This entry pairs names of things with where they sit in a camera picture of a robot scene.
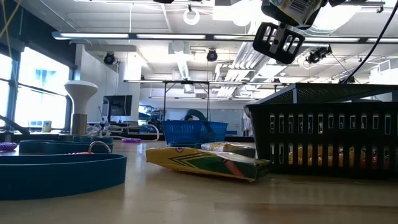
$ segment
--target lamp base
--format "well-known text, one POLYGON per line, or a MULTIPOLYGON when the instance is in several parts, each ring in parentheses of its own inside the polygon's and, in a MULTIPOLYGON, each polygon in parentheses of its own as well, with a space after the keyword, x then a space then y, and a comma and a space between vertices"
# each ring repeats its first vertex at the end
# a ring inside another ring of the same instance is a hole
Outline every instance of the lamp base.
POLYGON ((72 115, 72 135, 85 135, 87 124, 87 114, 72 115))

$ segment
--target black wire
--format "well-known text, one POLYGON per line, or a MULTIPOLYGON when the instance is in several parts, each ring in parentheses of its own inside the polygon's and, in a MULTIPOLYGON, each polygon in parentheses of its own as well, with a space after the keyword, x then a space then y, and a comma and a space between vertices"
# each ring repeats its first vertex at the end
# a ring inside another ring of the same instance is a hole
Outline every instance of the black wire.
POLYGON ((394 8, 392 9, 391 15, 388 18, 386 24, 383 27, 383 30, 381 30, 379 37, 377 38, 377 40, 375 41, 373 47, 371 48, 371 50, 369 51, 369 53, 367 54, 367 56, 363 59, 363 61, 358 65, 358 67, 355 68, 355 70, 343 81, 343 84, 345 84, 349 78, 351 78, 353 75, 355 75, 355 73, 362 67, 362 65, 365 64, 365 62, 367 61, 367 59, 372 55, 374 49, 377 47, 377 45, 380 42, 381 37, 384 35, 384 32, 387 30, 388 25, 390 24, 392 18, 394 17, 394 15, 397 12, 397 8, 398 8, 398 1, 396 2, 396 5, 394 6, 394 8))
POLYGON ((336 59, 336 61, 343 67, 343 69, 344 70, 346 70, 346 72, 348 73, 348 74, 350 74, 350 72, 347 70, 347 68, 346 67, 344 67, 344 65, 336 58, 336 56, 334 55, 334 54, 331 54, 335 59, 336 59))

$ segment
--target person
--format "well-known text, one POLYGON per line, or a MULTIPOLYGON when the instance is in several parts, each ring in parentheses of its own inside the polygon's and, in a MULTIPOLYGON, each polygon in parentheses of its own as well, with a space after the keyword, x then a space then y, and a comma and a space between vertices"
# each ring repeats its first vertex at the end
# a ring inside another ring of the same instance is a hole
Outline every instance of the person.
POLYGON ((193 121, 193 116, 191 116, 191 115, 186 115, 186 116, 184 117, 184 121, 193 121))

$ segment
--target purple object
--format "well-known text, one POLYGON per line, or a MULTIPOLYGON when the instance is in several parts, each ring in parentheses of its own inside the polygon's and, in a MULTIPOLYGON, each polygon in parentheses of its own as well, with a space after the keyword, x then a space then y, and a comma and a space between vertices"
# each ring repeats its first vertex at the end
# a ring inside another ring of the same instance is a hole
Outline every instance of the purple object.
POLYGON ((3 142, 0 143, 0 151, 13 151, 17 146, 17 143, 3 142))
POLYGON ((141 139, 122 139, 123 143, 140 143, 141 139))

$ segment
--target black plastic basket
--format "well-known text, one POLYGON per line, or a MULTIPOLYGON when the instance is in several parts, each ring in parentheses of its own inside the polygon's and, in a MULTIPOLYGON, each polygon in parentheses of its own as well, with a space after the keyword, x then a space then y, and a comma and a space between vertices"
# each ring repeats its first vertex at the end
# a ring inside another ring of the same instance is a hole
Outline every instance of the black plastic basket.
POLYGON ((246 105, 259 159, 289 174, 398 173, 398 103, 246 105))

